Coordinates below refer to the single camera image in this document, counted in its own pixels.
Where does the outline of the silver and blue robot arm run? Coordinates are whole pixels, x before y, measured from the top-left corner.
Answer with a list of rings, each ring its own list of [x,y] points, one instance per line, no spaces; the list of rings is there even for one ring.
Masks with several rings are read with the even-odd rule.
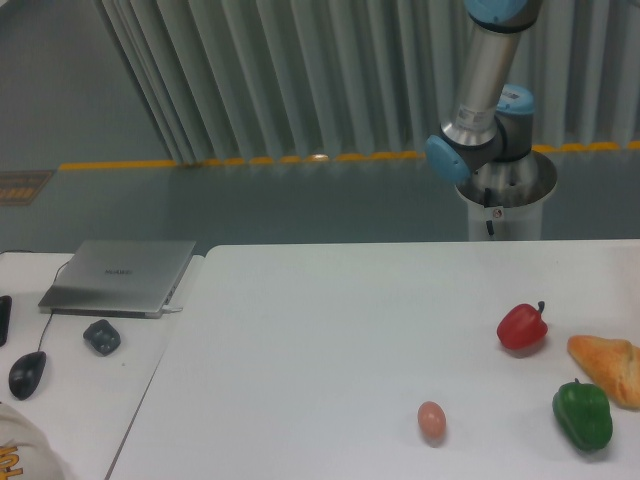
[[[451,114],[425,153],[443,179],[461,184],[485,164],[502,157],[508,134],[498,106],[519,40],[537,21],[540,1],[466,1],[473,22],[470,50]]]

